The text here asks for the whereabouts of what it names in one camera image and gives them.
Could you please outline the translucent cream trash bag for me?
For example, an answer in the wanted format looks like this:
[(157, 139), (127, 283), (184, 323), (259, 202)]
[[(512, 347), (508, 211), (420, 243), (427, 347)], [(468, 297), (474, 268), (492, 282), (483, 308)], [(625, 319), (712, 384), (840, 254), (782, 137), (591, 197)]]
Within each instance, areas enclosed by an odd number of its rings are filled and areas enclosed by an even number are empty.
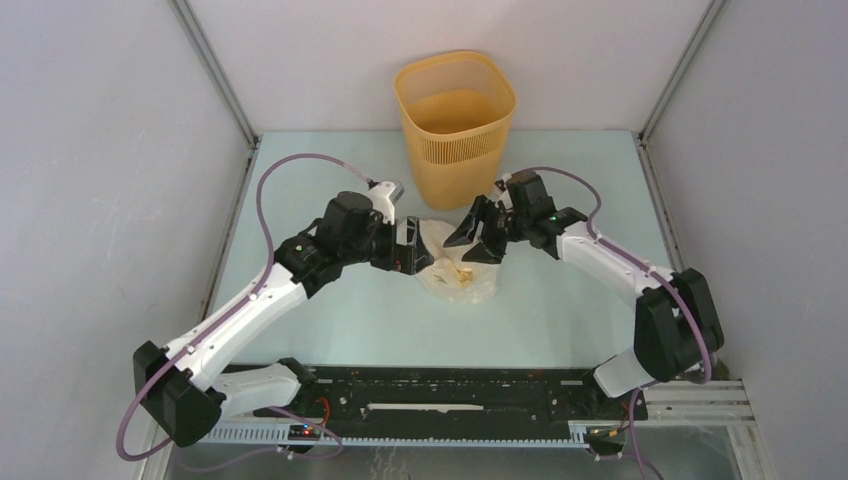
[(432, 265), (414, 276), (422, 287), (441, 299), (462, 304), (479, 304), (495, 295), (499, 264), (464, 261), (471, 245), (444, 247), (455, 230), (447, 222), (421, 220), (420, 229), (424, 245), (434, 258)]

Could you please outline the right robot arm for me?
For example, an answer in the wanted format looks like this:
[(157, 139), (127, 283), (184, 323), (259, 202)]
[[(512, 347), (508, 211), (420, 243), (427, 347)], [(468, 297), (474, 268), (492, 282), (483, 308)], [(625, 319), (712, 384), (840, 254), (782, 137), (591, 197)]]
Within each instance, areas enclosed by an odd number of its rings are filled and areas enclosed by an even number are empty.
[(595, 227), (595, 211), (557, 208), (541, 171), (506, 175), (495, 196), (477, 196), (445, 246), (467, 246), (466, 262), (498, 264), (509, 243), (527, 242), (602, 282), (632, 307), (631, 347), (584, 381), (581, 402), (591, 416), (606, 418), (623, 395), (681, 376), (710, 382), (724, 334), (706, 277), (694, 268), (674, 271), (638, 258)]

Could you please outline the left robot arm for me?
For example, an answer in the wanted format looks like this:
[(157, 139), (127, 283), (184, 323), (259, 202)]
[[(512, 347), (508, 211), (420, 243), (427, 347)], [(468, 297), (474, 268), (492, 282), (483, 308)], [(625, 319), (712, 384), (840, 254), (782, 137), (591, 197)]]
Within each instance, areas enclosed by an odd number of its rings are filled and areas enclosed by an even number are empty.
[(147, 341), (133, 354), (140, 404), (179, 447), (205, 437), (223, 418), (282, 407), (304, 416), (316, 403), (314, 375), (292, 358), (226, 372), (234, 357), (269, 325), (340, 278), (344, 268), (368, 264), (414, 275), (433, 257), (419, 220), (396, 220), (402, 186), (374, 183), (360, 194), (343, 191), (322, 217), (283, 241), (264, 270), (236, 297), (191, 331), (163, 347)]

